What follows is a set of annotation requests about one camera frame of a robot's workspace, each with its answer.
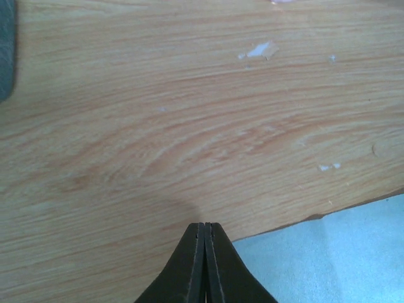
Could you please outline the blue-grey glasses case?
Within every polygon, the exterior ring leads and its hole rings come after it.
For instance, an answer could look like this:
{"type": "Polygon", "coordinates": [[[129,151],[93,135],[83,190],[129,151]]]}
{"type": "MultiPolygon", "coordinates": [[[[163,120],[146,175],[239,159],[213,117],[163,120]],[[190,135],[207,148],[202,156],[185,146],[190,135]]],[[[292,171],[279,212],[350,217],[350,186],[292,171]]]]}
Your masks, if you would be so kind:
{"type": "Polygon", "coordinates": [[[15,80],[16,4],[1,0],[0,4],[0,99],[5,101],[12,93],[15,80]]]}

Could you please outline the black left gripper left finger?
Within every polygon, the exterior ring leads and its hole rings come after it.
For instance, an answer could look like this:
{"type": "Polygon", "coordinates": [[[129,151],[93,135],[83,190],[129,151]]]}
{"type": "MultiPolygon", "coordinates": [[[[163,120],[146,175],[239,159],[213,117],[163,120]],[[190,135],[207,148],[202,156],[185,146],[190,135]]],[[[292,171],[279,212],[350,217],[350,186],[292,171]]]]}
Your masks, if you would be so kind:
{"type": "Polygon", "coordinates": [[[136,302],[205,301],[205,225],[190,224],[161,273],[136,302]]]}

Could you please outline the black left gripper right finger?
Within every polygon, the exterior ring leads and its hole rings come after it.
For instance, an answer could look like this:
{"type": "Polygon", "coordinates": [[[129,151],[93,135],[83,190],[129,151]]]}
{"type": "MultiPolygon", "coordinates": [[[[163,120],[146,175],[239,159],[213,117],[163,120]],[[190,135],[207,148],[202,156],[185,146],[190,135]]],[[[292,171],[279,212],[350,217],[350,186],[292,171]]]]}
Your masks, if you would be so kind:
{"type": "Polygon", "coordinates": [[[207,302],[276,302],[241,260],[219,223],[205,223],[207,302]]]}

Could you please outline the light blue cleaning cloth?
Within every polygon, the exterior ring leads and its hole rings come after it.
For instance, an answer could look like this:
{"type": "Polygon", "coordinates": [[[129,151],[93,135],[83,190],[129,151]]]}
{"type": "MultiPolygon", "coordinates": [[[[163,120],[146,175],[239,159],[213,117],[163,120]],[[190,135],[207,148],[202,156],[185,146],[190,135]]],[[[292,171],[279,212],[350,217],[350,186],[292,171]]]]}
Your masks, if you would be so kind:
{"type": "Polygon", "coordinates": [[[234,242],[279,302],[402,302],[403,196],[234,242]]]}

